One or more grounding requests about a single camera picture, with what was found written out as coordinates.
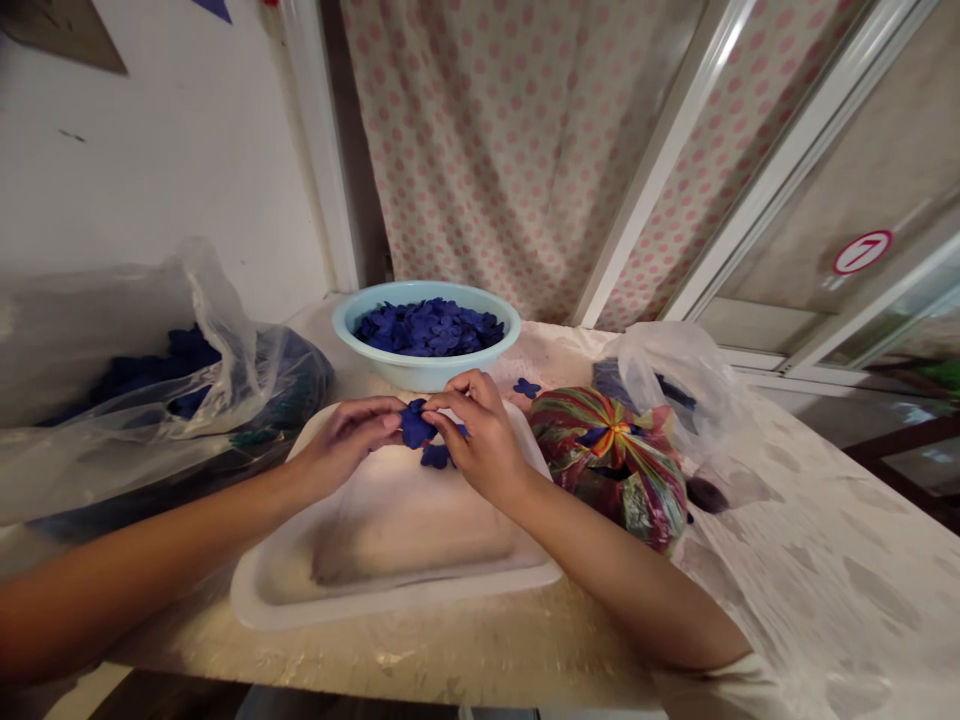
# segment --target plastic bowl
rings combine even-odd
[[[460,307],[477,312],[493,313],[503,323],[503,340],[469,355],[421,358],[377,350],[353,335],[360,319],[385,302],[405,305],[435,297],[453,300]],[[490,369],[501,353],[520,337],[520,314],[510,303],[486,290],[456,283],[414,280],[374,285],[350,295],[334,312],[333,329],[351,350],[369,358],[373,369],[387,382],[414,392],[440,392],[450,378],[466,370]]]

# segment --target marble table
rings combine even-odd
[[[335,300],[291,327],[337,371],[335,400],[397,394],[333,334]],[[525,322],[492,374],[589,384],[620,336]],[[740,623],[799,717],[947,718],[960,706],[960,538],[748,388],[755,427],[705,472],[736,489],[693,510],[675,561]],[[404,399],[414,397],[400,393]],[[617,628],[564,579],[529,592],[283,632],[243,627],[233,567],[130,633],[109,659],[138,668],[352,695],[490,706],[650,708],[649,677]]]

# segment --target red circle sticker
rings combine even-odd
[[[893,234],[887,230],[874,230],[861,235],[847,245],[833,261],[837,275],[849,275],[873,265],[893,243]]]

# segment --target plastic bag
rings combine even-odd
[[[34,427],[84,397],[111,358],[160,354],[169,330],[194,323],[220,351],[219,363],[56,427]],[[160,266],[9,285],[0,295],[0,525],[161,480],[170,486],[192,478],[206,494],[216,483],[200,482],[197,473],[215,459],[221,486],[235,482],[242,470],[282,459],[332,377],[323,354],[296,333],[246,317],[207,241],[185,241]],[[207,386],[193,417],[169,410],[172,400]],[[157,502],[150,493],[118,498],[129,502],[107,506],[96,524],[113,529],[166,509],[161,489],[153,490]]]
[[[694,464],[733,433],[755,426],[736,373],[699,326],[637,323],[620,339],[618,357],[620,377],[640,412],[666,404],[677,413],[674,446]],[[692,409],[683,395],[695,401]]]
[[[635,415],[599,390],[569,387],[541,394],[531,413],[553,481],[669,556],[687,527],[673,411]]]

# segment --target white tray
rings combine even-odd
[[[290,457],[336,407],[310,419]],[[506,407],[524,457],[550,482],[523,413]],[[244,554],[230,586],[240,622],[281,630],[560,579],[546,552],[457,470],[422,467],[420,457],[419,450],[381,448],[336,493]],[[314,567],[319,544],[326,551]]]

